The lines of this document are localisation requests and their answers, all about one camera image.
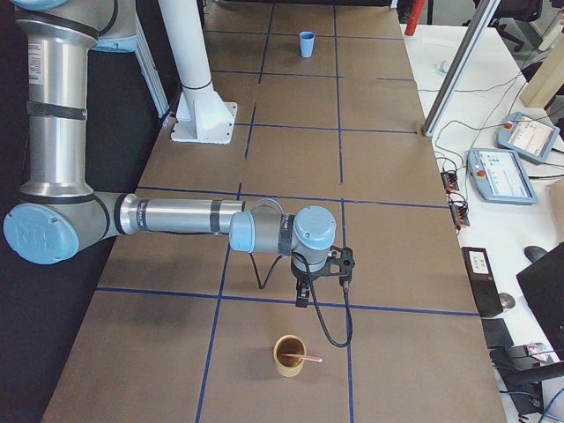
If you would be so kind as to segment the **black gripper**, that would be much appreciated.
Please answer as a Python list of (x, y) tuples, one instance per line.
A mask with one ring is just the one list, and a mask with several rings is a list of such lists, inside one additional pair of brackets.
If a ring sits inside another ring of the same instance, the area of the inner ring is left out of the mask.
[(306, 269), (299, 268), (295, 263), (291, 263), (292, 274), (296, 278), (296, 301), (295, 306), (306, 308), (309, 303), (309, 286), (312, 280), (312, 273)]

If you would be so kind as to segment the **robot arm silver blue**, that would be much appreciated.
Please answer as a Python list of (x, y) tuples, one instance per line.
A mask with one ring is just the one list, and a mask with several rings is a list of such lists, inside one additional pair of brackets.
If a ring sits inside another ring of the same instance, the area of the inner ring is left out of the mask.
[(18, 1), (15, 7), (28, 45), (30, 145), (23, 201), (4, 219), (15, 252), (53, 264), (119, 234), (225, 235), (234, 250), (289, 257), (297, 305), (316, 302), (315, 280), (344, 257), (328, 210), (309, 206), (287, 214), (272, 199), (141, 198), (97, 192), (86, 183), (88, 54), (136, 48), (134, 2)]

